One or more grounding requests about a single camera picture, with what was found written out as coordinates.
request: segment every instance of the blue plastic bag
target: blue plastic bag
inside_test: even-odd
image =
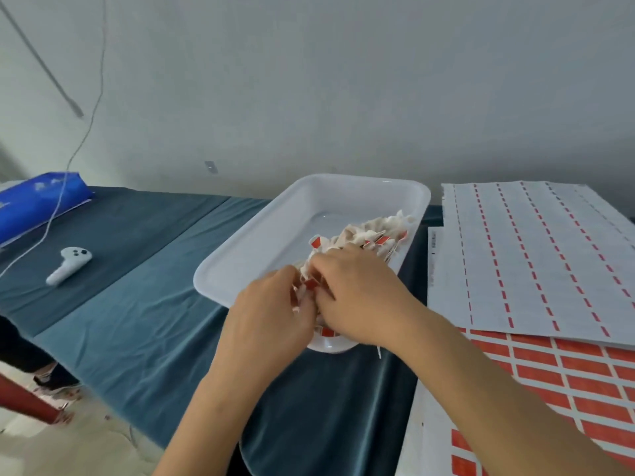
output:
[[[63,172],[49,172],[0,191],[0,245],[51,218],[63,180]],[[78,173],[68,173],[57,214],[63,214],[93,195]]]

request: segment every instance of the white string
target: white string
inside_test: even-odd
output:
[[[53,214],[51,214],[51,217],[49,218],[48,222],[46,223],[46,228],[44,229],[44,235],[42,236],[42,238],[40,240],[38,240],[35,244],[33,244],[33,246],[28,248],[21,255],[16,257],[7,267],[5,267],[4,271],[2,271],[0,273],[0,279],[2,279],[4,274],[6,274],[7,271],[9,271],[9,269],[11,269],[11,267],[16,262],[18,262],[18,260],[20,260],[22,257],[27,255],[33,249],[38,247],[42,242],[44,242],[44,240],[48,236],[49,230],[51,229],[51,224],[53,222],[53,219],[55,219],[55,217],[57,216],[57,213],[58,213],[58,211],[60,209],[60,206],[62,204],[62,197],[64,196],[64,189],[66,188],[66,182],[68,180],[68,170],[70,169],[70,164],[75,159],[75,156],[79,153],[81,148],[84,146],[84,142],[86,142],[86,139],[88,138],[88,135],[90,135],[90,131],[93,128],[93,123],[95,122],[95,114],[97,112],[97,107],[99,106],[99,103],[101,102],[102,96],[104,94],[104,59],[106,57],[107,28],[108,28],[108,26],[107,26],[107,18],[106,18],[106,0],[102,0],[102,57],[101,57],[101,60],[100,60],[100,67],[99,67],[99,78],[100,78],[99,97],[97,97],[97,101],[95,102],[95,106],[93,107],[93,112],[92,112],[92,115],[90,117],[90,123],[88,124],[88,130],[86,130],[86,133],[84,134],[84,138],[81,140],[81,142],[79,142],[79,145],[77,145],[77,148],[75,149],[73,154],[70,156],[70,159],[68,159],[68,163],[66,164],[66,168],[64,169],[64,179],[62,180],[62,188],[60,189],[60,196],[57,199],[57,204],[55,205],[55,210],[53,211]]]

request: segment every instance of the floor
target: floor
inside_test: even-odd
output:
[[[30,388],[30,376],[0,363],[0,373]],[[48,426],[0,409],[2,476],[150,476],[162,450],[131,430],[85,390],[67,425]]]

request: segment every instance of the white game controller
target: white game controller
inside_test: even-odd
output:
[[[55,272],[46,278],[49,286],[57,286],[81,269],[93,258],[93,255],[81,247],[67,247],[61,251],[64,261]]]

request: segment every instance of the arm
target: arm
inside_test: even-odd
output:
[[[227,314],[208,374],[194,392],[154,476],[221,476],[268,385],[313,337],[311,296],[291,309],[292,266],[252,282]]]
[[[331,291],[317,291],[329,326],[408,364],[489,474],[632,474],[419,303],[373,253],[347,246],[315,255],[312,268]]]

